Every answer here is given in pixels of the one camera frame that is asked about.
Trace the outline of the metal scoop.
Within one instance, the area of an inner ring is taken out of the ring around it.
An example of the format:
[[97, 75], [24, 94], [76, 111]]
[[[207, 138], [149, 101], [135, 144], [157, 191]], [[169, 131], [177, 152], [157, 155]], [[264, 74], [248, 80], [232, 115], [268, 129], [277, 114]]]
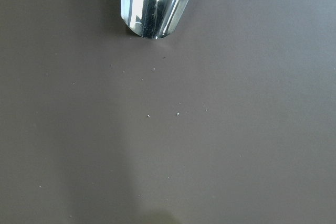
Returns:
[[136, 35], [161, 39], [173, 33], [189, 0], [120, 0], [121, 18]]

